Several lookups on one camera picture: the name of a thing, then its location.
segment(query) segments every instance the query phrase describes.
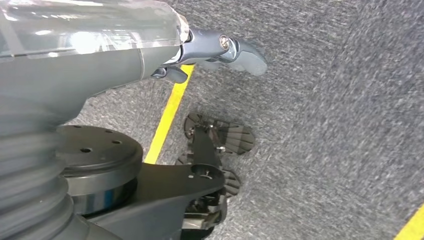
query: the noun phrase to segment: caster wheel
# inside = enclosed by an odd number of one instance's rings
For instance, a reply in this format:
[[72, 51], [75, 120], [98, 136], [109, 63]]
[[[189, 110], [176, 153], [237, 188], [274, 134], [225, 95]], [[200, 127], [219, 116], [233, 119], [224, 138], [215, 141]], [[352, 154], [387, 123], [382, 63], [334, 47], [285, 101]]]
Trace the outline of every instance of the caster wheel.
[[255, 145], [252, 131], [240, 124], [190, 113], [184, 122], [184, 133], [189, 140], [193, 138], [195, 126], [209, 129], [209, 136], [222, 153], [241, 155]]

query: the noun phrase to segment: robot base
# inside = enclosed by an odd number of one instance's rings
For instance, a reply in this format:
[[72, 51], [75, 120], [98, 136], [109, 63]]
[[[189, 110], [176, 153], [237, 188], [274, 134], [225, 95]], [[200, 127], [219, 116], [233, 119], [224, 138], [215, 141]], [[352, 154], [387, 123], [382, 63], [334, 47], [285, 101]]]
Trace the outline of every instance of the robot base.
[[184, 124], [188, 148], [175, 165], [142, 163], [132, 138], [93, 126], [63, 126], [57, 156], [74, 211], [123, 240], [200, 240], [227, 215], [227, 198], [240, 181], [220, 155], [243, 154], [255, 138], [244, 126], [191, 113]]

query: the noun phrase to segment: gray carpet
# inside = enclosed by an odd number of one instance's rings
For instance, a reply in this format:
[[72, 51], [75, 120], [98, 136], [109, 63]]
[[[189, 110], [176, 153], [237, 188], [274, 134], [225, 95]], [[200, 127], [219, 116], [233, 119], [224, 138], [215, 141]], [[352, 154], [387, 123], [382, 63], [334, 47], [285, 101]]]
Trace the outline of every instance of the gray carpet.
[[[185, 149], [190, 111], [253, 128], [224, 164], [243, 181], [211, 239], [392, 239], [424, 202], [424, 2], [174, 0], [196, 27], [246, 38], [266, 75], [198, 67], [160, 155]], [[172, 83], [89, 99], [73, 123], [126, 133], [148, 151]]]

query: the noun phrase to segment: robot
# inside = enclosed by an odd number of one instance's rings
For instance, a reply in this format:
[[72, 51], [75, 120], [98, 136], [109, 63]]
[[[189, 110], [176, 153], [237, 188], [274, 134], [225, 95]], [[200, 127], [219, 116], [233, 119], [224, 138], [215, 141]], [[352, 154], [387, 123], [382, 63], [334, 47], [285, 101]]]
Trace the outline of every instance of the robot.
[[176, 165], [110, 129], [68, 125], [86, 99], [148, 78], [184, 82], [180, 65], [258, 76], [264, 57], [226, 34], [189, 27], [153, 0], [0, 1], [0, 239], [203, 239], [236, 195], [220, 155], [254, 144], [241, 125], [192, 113]]

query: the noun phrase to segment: bolt hole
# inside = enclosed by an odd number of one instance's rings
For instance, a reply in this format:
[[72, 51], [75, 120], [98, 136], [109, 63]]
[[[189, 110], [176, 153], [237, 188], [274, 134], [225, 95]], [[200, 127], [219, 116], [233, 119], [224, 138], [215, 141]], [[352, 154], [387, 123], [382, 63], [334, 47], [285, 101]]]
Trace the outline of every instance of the bolt hole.
[[87, 154], [87, 153], [90, 153], [92, 151], [92, 149], [85, 147], [85, 148], [81, 148], [80, 151], [83, 152], [83, 153], [85, 153], [85, 154]]

